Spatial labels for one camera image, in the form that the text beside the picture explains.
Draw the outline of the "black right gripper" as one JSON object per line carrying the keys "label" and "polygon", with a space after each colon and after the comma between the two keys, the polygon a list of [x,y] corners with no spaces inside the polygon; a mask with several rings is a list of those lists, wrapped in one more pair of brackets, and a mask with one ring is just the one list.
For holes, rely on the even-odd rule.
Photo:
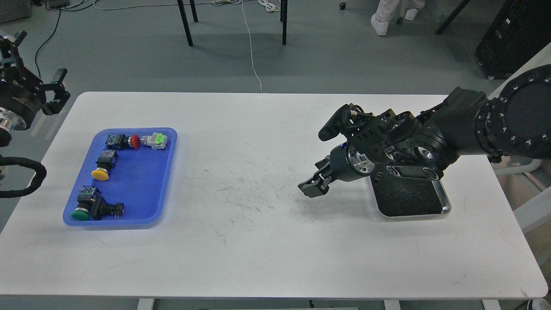
{"label": "black right gripper", "polygon": [[368,177],[375,164],[353,145],[340,144],[331,150],[329,157],[317,161],[315,167],[317,171],[314,175],[298,184],[298,188],[309,198],[327,194],[332,181],[354,181]]}

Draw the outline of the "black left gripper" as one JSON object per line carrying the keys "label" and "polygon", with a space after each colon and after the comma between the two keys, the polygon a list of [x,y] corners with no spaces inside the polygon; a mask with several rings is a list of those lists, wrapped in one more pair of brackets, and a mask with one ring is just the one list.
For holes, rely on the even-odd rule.
{"label": "black left gripper", "polygon": [[[53,81],[47,84],[37,78],[27,77],[27,69],[19,54],[19,45],[27,33],[22,30],[13,36],[0,38],[1,49],[1,129],[23,131],[30,128],[40,107],[45,115],[61,112],[70,93],[65,90],[63,80],[68,70],[56,71]],[[53,100],[44,101],[43,92],[54,93]]]}

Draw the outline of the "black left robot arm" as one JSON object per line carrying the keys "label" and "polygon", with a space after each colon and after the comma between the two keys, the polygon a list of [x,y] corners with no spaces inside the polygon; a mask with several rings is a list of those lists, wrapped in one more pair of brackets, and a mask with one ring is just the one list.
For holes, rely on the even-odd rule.
{"label": "black left robot arm", "polygon": [[[15,131],[29,130],[39,112],[44,115],[59,114],[70,98],[63,79],[67,69],[61,68],[51,82],[44,82],[28,69],[20,55],[19,47],[27,33],[22,30],[1,37],[1,147],[7,147]],[[20,198],[35,192],[46,178],[42,163],[15,155],[1,156],[1,181],[22,173],[30,178],[22,189],[1,187],[2,198]]]}

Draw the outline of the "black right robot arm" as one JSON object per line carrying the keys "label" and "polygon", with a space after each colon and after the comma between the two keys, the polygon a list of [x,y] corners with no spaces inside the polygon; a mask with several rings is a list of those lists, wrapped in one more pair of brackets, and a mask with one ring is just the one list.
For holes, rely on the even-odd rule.
{"label": "black right robot arm", "polygon": [[304,195],[325,195],[336,180],[354,181],[378,167],[397,178],[436,181],[462,155],[546,159],[551,152],[551,69],[532,68],[492,99],[484,92],[455,88],[442,103],[415,116],[388,109],[380,115],[356,104],[341,106],[318,136],[346,138],[315,174],[300,183]]}

